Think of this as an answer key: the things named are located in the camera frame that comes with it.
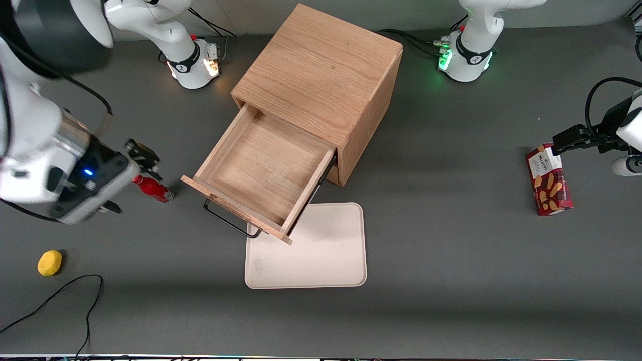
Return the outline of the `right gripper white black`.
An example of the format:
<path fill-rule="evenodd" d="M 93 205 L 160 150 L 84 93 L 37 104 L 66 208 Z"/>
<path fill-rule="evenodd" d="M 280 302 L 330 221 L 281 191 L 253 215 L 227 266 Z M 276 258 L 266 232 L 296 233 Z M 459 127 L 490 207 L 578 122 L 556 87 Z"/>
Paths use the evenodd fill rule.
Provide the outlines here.
<path fill-rule="evenodd" d="M 158 182 L 158 155 L 135 139 L 124 149 Z M 2 166 L 2 200 L 18 204 L 79 204 L 95 197 L 108 198 L 109 187 L 122 188 L 131 179 L 131 160 L 89 137 L 80 147 L 55 139 L 30 160 L 10 160 Z"/>

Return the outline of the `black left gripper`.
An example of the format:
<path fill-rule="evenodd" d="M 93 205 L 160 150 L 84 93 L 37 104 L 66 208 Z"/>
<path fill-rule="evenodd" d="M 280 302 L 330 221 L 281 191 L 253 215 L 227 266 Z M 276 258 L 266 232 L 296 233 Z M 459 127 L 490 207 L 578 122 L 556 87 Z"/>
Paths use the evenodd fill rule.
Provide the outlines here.
<path fill-rule="evenodd" d="M 585 125 L 574 125 L 563 132 L 552 137 L 552 153 L 554 156 L 560 156 L 571 150 L 584 148 L 598 148 L 598 152 L 603 154 L 608 151 L 624 151 L 632 153 L 631 147 L 623 141 L 616 131 L 623 124 L 628 115 L 628 110 L 632 104 L 632 98 L 626 98 L 610 108 L 598 125 L 592 125 L 590 119 L 591 100 L 587 100 L 585 106 Z"/>

